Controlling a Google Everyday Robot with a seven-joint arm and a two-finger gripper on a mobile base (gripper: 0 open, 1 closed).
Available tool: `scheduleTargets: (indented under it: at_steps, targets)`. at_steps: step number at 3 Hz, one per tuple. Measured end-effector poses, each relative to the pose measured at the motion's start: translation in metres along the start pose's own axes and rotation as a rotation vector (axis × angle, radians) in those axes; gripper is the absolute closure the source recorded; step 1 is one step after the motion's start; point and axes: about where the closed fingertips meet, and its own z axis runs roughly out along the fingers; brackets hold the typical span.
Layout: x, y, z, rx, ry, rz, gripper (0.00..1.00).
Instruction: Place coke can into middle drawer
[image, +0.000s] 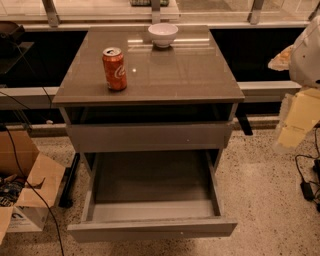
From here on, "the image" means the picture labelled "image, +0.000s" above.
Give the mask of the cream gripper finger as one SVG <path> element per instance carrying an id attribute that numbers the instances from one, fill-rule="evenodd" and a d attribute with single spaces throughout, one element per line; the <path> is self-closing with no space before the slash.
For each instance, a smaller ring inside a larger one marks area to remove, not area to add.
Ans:
<path id="1" fill-rule="evenodd" d="M 295 95 L 286 94 L 280 107 L 275 130 L 274 150 L 294 150 L 320 121 L 320 91 L 305 89 Z"/>
<path id="2" fill-rule="evenodd" d="M 293 46 L 290 45 L 277 54 L 268 63 L 268 68 L 276 71 L 284 71 L 289 69 L 290 57 Z"/>

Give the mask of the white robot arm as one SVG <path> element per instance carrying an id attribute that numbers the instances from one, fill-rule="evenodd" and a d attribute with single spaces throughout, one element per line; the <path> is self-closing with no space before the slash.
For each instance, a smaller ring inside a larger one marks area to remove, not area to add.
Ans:
<path id="1" fill-rule="evenodd" d="M 320 16 L 312 19 L 297 37 L 269 63 L 276 71 L 289 71 L 301 86 L 282 100 L 273 148 L 280 153 L 295 149 L 320 121 Z"/>

